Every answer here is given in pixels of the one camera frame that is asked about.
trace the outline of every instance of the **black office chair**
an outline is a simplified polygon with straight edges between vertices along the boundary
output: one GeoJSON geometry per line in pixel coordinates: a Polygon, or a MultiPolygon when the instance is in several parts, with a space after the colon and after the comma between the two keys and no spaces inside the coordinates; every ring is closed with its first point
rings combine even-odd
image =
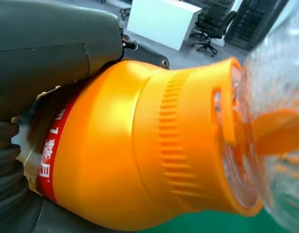
{"type": "Polygon", "coordinates": [[[199,32],[192,33],[190,37],[200,35],[200,38],[202,39],[204,36],[202,30],[220,26],[222,16],[227,10],[225,6],[218,4],[217,0],[208,0],[204,8],[195,23],[199,32]]]}
{"type": "Polygon", "coordinates": [[[196,42],[193,43],[192,46],[195,45],[202,45],[201,47],[198,48],[197,51],[201,49],[210,49],[213,54],[211,57],[215,56],[217,53],[217,50],[215,49],[211,45],[211,39],[221,39],[223,35],[226,34],[226,30],[227,29],[228,25],[230,25],[237,13],[236,11],[231,11],[229,13],[226,18],[224,18],[220,26],[213,27],[211,29],[203,29],[202,33],[206,36],[206,42],[196,42]]]}
{"type": "MultiPolygon", "coordinates": [[[[126,0],[125,2],[127,3],[131,3],[132,4],[132,0],[126,0]]],[[[130,11],[131,10],[131,7],[128,7],[128,8],[122,8],[119,10],[119,13],[121,14],[121,18],[122,20],[125,20],[127,17],[130,16],[130,11]]]]}

